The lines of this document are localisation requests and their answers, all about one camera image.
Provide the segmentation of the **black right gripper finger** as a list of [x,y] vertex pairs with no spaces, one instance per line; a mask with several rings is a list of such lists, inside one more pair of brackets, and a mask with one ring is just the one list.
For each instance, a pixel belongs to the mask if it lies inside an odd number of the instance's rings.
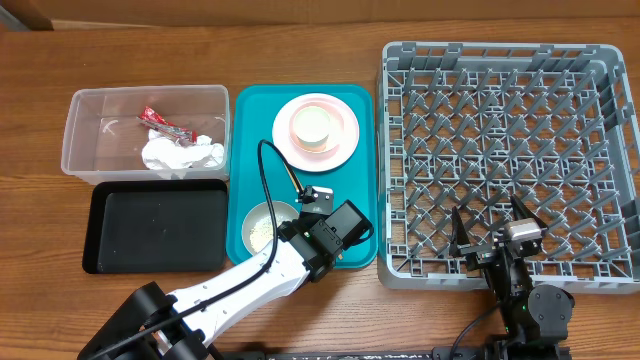
[[449,254],[454,258],[465,256],[471,243],[457,207],[451,210],[451,225]]
[[511,195],[510,202],[512,208],[512,219],[514,221],[529,219],[535,221],[541,230],[548,229],[548,225],[533,213],[517,195]]

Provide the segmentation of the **grey bowl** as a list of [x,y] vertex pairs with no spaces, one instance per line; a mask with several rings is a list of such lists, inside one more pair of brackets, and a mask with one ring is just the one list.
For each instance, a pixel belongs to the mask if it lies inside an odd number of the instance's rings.
[[[274,201],[276,226],[298,217],[298,211],[291,205]],[[256,205],[245,217],[242,224],[242,241],[251,255],[263,250],[273,239],[272,220],[266,202]]]

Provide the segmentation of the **white napkin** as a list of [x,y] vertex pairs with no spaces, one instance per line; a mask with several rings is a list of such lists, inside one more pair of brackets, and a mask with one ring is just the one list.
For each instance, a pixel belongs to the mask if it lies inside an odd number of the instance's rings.
[[141,157],[144,165],[151,170],[216,167],[224,159],[224,146],[206,135],[199,135],[194,145],[183,146],[150,129]]

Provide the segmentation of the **red snack wrapper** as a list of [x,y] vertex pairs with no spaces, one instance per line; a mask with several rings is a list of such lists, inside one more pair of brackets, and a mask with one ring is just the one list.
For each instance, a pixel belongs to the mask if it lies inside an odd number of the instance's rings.
[[145,126],[160,132],[162,135],[174,139],[181,145],[197,143],[197,133],[184,127],[177,126],[165,120],[152,108],[146,106],[137,119]]

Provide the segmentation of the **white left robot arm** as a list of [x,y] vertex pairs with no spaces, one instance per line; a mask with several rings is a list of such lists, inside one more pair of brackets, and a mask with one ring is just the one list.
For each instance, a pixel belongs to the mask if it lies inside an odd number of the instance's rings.
[[164,293],[148,283],[132,293],[81,350],[82,359],[205,359],[237,322],[320,281],[371,224],[351,201],[333,205],[328,188],[299,194],[299,216],[280,223],[250,259],[200,284]]

